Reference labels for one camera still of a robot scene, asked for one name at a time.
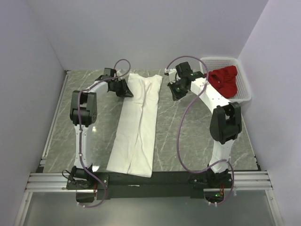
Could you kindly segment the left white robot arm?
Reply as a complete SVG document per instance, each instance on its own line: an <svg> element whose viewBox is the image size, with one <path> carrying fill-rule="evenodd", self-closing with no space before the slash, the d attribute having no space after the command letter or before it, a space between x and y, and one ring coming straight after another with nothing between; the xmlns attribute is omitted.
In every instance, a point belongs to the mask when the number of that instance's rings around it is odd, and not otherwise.
<svg viewBox="0 0 301 226"><path fill-rule="evenodd" d="M92 170L91 136L98 116L97 99L109 91L118 97L134 96L127 82L113 68L105 68L103 75L91 86L72 93L70 120L76 133L76 157L68 180L83 189L89 189L97 183Z"/></svg>

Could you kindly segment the white t shirt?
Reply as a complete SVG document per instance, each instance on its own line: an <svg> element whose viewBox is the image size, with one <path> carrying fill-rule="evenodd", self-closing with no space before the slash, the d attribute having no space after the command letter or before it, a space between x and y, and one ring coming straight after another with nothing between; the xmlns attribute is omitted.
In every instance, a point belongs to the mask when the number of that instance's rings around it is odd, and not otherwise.
<svg viewBox="0 0 301 226"><path fill-rule="evenodd" d="M131 73L127 84L133 97L124 99L107 171L152 176L162 76Z"/></svg>

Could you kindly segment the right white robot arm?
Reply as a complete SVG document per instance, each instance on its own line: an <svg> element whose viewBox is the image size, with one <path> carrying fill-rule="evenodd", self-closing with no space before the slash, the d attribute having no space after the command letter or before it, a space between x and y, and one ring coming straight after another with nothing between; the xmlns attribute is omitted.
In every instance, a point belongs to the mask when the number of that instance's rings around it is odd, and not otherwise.
<svg viewBox="0 0 301 226"><path fill-rule="evenodd" d="M207 184L217 188L222 182L222 173L229 167L232 146L242 131L241 108L239 103L223 97L208 81L209 75L193 71L188 62L178 64L174 69L165 69L169 77L167 84L173 100L180 100L190 91L202 102L212 114L209 132L214 140L212 157L209 166L197 173L210 172L206 177Z"/></svg>

